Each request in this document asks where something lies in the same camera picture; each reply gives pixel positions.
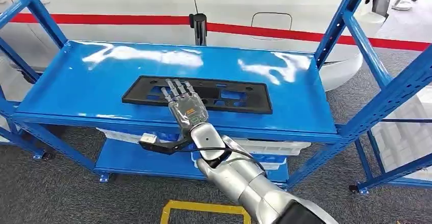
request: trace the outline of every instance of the yellow floor marking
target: yellow floor marking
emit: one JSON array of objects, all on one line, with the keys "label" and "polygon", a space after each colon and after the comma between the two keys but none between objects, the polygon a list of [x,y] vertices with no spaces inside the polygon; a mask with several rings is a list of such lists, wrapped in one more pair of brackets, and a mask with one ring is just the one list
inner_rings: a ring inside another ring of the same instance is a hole
[{"label": "yellow floor marking", "polygon": [[170,200],[167,205],[164,206],[162,209],[162,216],[160,217],[160,224],[168,224],[171,209],[243,215],[243,224],[251,224],[251,216],[240,206],[214,205],[176,200]]}]

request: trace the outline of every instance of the white car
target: white car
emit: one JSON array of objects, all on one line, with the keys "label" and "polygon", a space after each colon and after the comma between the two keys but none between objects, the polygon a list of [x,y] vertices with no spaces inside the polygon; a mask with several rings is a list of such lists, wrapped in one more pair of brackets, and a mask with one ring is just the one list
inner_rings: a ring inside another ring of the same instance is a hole
[{"label": "white car", "polygon": [[[16,0],[0,0],[3,11]],[[204,13],[208,22],[324,33],[341,0],[41,0],[51,14],[72,24],[59,24],[66,37],[194,45],[187,25],[73,24],[76,14],[187,16]],[[389,0],[363,0],[355,13],[366,35],[373,37],[387,17]],[[43,72],[57,47],[37,23],[8,23],[0,32],[35,70]],[[208,32],[208,46],[230,46],[314,52],[318,42]],[[356,46],[335,46],[320,74],[326,90],[348,81],[359,70],[362,56]]]}]

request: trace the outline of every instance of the shelf foot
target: shelf foot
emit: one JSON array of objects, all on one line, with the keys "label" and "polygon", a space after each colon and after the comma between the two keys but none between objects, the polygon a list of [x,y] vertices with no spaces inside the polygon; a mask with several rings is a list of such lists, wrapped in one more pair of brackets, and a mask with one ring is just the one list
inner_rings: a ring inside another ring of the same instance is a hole
[{"label": "shelf foot", "polygon": [[53,158],[54,158],[54,154],[50,152],[43,152],[42,154],[33,155],[33,159],[37,159],[37,160],[50,160]]},{"label": "shelf foot", "polygon": [[99,182],[108,182],[111,173],[102,173],[99,178]]},{"label": "shelf foot", "polygon": [[353,193],[359,193],[360,195],[368,195],[369,190],[367,187],[359,189],[357,185],[350,185],[348,186],[348,189]]}]

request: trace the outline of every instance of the red stripe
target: red stripe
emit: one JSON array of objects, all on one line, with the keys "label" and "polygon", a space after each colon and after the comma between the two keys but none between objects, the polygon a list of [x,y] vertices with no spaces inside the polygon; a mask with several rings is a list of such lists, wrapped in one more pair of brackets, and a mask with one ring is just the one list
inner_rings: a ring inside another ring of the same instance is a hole
[{"label": "red stripe", "polygon": [[[57,24],[189,24],[189,16],[51,14],[51,17]],[[37,23],[30,13],[19,13],[11,21]]]},{"label": "red stripe", "polygon": [[[303,41],[321,41],[324,34],[311,33],[311,32],[300,32],[300,31],[287,31],[279,29],[269,29],[261,27],[251,27],[244,25],[233,25],[233,24],[219,24],[219,23],[207,23],[207,29],[210,32],[221,32],[241,35],[251,35],[260,37],[273,37],[273,38],[285,38],[295,39]],[[400,41],[391,39],[381,38],[368,38],[373,47],[384,47],[392,49],[402,50],[414,50],[424,51],[430,43],[427,42],[414,42],[414,41]],[[341,36],[338,39],[339,44],[355,45],[354,39],[351,36]]]},{"label": "red stripe", "polygon": [[[161,15],[102,15],[102,14],[51,14],[58,24],[149,24],[149,25],[189,25],[188,16],[161,16]],[[12,22],[18,23],[37,23],[37,20],[30,13],[19,13]],[[250,36],[285,38],[302,41],[321,41],[323,34],[288,31],[261,27],[251,27],[234,24],[207,23],[210,32],[231,33]],[[383,47],[402,50],[423,51],[430,43],[400,41],[391,39],[369,38],[373,47]],[[340,44],[355,45],[351,36],[341,36],[338,40]]]}]

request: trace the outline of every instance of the robotic hand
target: robotic hand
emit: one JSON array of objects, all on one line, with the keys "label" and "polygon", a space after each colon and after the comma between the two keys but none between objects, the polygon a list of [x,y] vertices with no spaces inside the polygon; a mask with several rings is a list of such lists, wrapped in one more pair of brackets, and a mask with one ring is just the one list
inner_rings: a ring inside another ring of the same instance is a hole
[{"label": "robotic hand", "polygon": [[183,136],[200,150],[199,170],[227,197],[241,204],[258,223],[337,223],[328,213],[308,200],[285,192],[268,180],[259,163],[227,136],[220,137],[207,122],[208,113],[199,95],[185,81],[174,79],[162,92]]}]

